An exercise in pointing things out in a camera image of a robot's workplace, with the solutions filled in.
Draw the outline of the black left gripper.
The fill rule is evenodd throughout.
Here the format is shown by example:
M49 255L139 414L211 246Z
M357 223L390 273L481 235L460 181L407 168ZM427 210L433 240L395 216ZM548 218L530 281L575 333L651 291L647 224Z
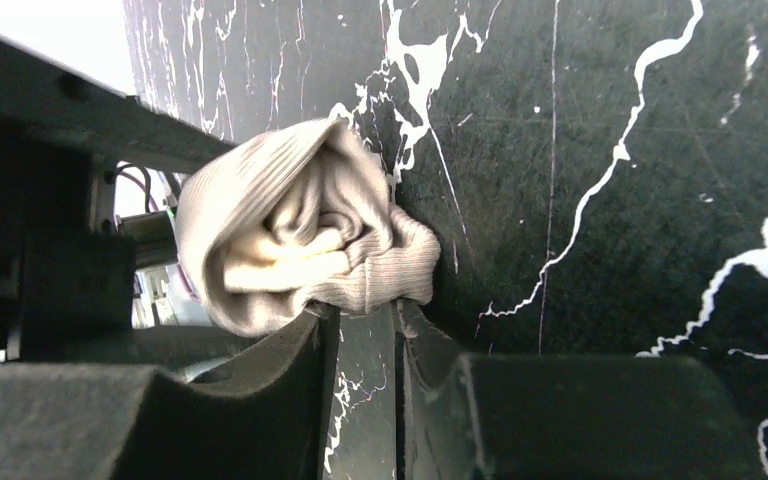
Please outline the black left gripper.
M137 271L175 261L167 214L115 216L125 172L101 155L194 173L232 147L0 39L0 350L129 330Z

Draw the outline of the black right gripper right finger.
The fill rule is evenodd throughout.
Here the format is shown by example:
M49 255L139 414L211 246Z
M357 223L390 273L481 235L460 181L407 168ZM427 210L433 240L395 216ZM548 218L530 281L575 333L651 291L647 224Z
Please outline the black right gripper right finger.
M393 305L400 479L758 479L724 385L696 360L469 352Z

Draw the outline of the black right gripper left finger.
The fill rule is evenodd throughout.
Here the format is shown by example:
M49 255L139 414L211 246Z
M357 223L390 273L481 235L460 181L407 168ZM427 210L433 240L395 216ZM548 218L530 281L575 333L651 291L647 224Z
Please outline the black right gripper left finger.
M0 479L318 479L338 311L307 308L200 378L0 364Z

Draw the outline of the grey beige underwear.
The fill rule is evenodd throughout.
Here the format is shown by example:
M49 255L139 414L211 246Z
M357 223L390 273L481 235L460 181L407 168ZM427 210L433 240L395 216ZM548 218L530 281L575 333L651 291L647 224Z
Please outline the grey beige underwear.
M343 122L263 133L185 183L180 264L211 319L242 336L275 332L310 302L366 314L433 296L433 231L390 197L379 158Z

